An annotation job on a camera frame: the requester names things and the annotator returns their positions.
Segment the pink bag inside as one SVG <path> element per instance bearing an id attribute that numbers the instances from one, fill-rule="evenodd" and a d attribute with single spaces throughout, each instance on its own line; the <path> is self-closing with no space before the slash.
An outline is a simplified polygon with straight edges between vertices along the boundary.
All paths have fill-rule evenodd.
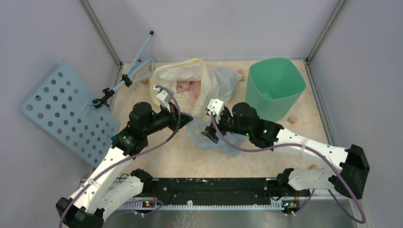
<path id="1" fill-rule="evenodd" d="M 177 81 L 176 83 L 177 93 L 188 93 L 188 100 L 191 103 L 195 103 L 200 95 L 201 81 Z"/>

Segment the small wooden block near tripod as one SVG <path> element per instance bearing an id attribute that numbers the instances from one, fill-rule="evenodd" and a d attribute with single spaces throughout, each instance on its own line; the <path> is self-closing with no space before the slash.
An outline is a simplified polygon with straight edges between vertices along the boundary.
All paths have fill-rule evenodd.
<path id="1" fill-rule="evenodd" d="M 143 85 L 147 85 L 147 84 L 149 83 L 149 79 L 148 79 L 148 78 L 143 79 L 143 80 L 141 80 L 141 83 L 142 83 Z"/>

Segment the translucent white yellow trash bag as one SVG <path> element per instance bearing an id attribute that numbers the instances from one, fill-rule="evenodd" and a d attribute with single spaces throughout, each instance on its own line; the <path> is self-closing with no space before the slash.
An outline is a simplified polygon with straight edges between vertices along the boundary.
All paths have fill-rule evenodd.
<path id="1" fill-rule="evenodd" d="M 150 93 L 152 101 L 159 105 L 154 87 L 166 87 L 174 92 L 182 111 L 200 116 L 212 98 L 228 105 L 242 78 L 235 69 L 194 58 L 156 68 L 149 81 Z"/>

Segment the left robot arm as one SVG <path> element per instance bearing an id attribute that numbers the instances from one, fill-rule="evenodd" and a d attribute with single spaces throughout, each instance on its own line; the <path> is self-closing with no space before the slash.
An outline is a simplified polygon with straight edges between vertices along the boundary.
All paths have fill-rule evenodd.
<path id="1" fill-rule="evenodd" d="M 190 114 L 180 112 L 171 102 L 160 109 L 160 112 L 154 112 L 147 102 L 138 102 L 133 106 L 127 126 L 111 138 L 111 147 L 95 171 L 70 197 L 60 198 L 56 203 L 61 226 L 100 228 L 131 197 L 147 196 L 152 192 L 149 175 L 144 171 L 139 177 L 130 176 L 113 189 L 110 187 L 118 174 L 136 157 L 167 143 L 163 141 L 146 150 L 149 135 L 165 128 L 176 134 L 193 120 Z"/>

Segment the light blue tripod stand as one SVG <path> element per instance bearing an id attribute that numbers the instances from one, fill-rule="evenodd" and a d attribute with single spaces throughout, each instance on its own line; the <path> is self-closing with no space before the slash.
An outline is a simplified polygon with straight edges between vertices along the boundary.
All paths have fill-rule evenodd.
<path id="1" fill-rule="evenodd" d="M 104 96 L 101 98 L 96 98 L 92 101 L 92 105 L 94 106 L 95 109 L 99 109 L 102 106 L 107 106 L 109 107 L 108 100 L 113 97 L 117 93 L 117 91 L 122 87 L 130 87 L 133 83 L 149 79 L 151 77 L 151 74 L 155 70 L 155 65 L 154 65 L 154 57 L 149 57 L 146 60 L 140 60 L 139 57 L 143 53 L 145 47 L 147 46 L 148 42 L 150 39 L 153 37 L 154 31 L 151 30 L 145 40 L 145 42 L 142 44 L 140 50 L 137 52 L 134 60 L 131 62 L 128 70 L 120 76 L 120 81 L 113 87 L 113 88 L 105 88 L 102 92 L 104 93 Z M 138 79 L 133 79 L 133 77 L 143 68 L 146 66 L 150 66 L 151 73 L 150 75 L 143 76 Z"/>

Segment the light blue perforated board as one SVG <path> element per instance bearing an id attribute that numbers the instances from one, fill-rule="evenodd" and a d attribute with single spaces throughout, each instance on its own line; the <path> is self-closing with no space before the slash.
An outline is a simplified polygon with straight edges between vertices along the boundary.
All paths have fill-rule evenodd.
<path id="1" fill-rule="evenodd" d="M 21 112 L 96 168 L 121 124 L 65 60 L 21 103 Z"/>

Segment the wooden cube block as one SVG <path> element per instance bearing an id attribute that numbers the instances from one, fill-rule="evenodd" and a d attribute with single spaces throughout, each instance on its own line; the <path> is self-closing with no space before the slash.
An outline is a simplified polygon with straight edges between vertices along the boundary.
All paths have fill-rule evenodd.
<path id="1" fill-rule="evenodd" d="M 288 121 L 290 124 L 295 124 L 295 123 L 298 121 L 298 117 L 295 116 L 295 115 L 292 115 L 292 116 L 290 116 L 290 117 L 287 119 L 287 121 Z"/>

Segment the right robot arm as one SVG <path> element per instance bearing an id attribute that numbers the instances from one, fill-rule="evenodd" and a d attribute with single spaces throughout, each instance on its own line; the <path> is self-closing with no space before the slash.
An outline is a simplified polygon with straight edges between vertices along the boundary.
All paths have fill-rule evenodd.
<path id="1" fill-rule="evenodd" d="M 261 119 L 255 108 L 240 102 L 229 110 L 220 99 L 211 99 L 206 107 L 210 126 L 202 135 L 214 143 L 223 139 L 227 145 L 244 152 L 267 150 L 287 153 L 318 166 L 314 170 L 287 168 L 277 176 L 279 191 L 291 196 L 297 190 L 334 190 L 360 200 L 370 171 L 362 147 L 337 147 L 320 143 L 292 132 L 284 126 Z"/>

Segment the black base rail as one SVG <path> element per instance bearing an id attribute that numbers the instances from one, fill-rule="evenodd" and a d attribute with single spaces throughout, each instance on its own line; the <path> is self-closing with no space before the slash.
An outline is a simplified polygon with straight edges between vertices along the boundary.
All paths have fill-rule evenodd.
<path id="1" fill-rule="evenodd" d="M 159 178 L 145 184 L 138 197 L 161 200 L 164 205 L 249 206 L 269 205 L 286 197 L 308 197 L 274 178 Z"/>

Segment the green plastic trash bin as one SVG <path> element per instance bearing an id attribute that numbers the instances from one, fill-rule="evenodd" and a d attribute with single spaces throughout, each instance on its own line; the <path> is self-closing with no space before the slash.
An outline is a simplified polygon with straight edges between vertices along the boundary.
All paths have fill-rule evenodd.
<path id="1" fill-rule="evenodd" d="M 249 68 L 245 102 L 256 109 L 261 119 L 277 122 L 286 116 L 306 86 L 291 60 L 262 60 Z"/>

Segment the blue clamp block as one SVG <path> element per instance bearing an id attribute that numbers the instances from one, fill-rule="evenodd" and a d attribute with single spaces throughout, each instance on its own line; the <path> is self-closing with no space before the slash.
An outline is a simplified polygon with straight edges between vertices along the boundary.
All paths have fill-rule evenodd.
<path id="1" fill-rule="evenodd" d="M 114 135 L 111 137 L 111 142 L 114 143 L 118 138 L 118 135 Z"/>

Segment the wooden block near bin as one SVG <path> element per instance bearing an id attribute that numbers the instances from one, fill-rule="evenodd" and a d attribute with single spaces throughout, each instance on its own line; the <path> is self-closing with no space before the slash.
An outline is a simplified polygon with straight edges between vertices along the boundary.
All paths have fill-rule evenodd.
<path id="1" fill-rule="evenodd" d="M 245 81 L 245 76 L 244 76 L 243 70 L 239 69 L 239 70 L 237 70 L 237 72 L 241 75 L 240 81 L 241 82 Z"/>

